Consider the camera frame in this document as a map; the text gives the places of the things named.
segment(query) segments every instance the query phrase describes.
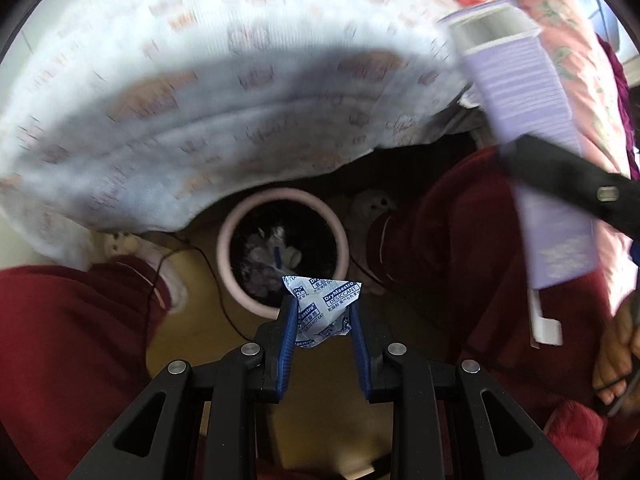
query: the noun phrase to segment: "silver bolt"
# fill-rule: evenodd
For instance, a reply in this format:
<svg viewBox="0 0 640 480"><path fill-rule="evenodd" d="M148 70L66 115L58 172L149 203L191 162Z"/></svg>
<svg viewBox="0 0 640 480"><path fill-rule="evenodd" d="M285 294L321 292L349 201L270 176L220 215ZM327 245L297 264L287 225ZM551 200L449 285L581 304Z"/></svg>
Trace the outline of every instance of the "silver bolt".
<svg viewBox="0 0 640 480"><path fill-rule="evenodd" d="M184 361L172 361L167 367L170 374L178 375L187 369L187 363Z"/></svg>
<svg viewBox="0 0 640 480"><path fill-rule="evenodd" d="M240 349L244 355L256 355L260 351L258 343L245 343Z"/></svg>
<svg viewBox="0 0 640 480"><path fill-rule="evenodd" d="M391 343L388 347L386 347L386 349L391 355L406 354L406 346L404 346L402 343Z"/></svg>
<svg viewBox="0 0 640 480"><path fill-rule="evenodd" d="M465 359L462 361L462 369L468 374L477 374L480 371L480 365L473 359Z"/></svg>
<svg viewBox="0 0 640 480"><path fill-rule="evenodd" d="M615 202L620 198L620 191L616 186L602 186L598 188L597 196L600 202Z"/></svg>

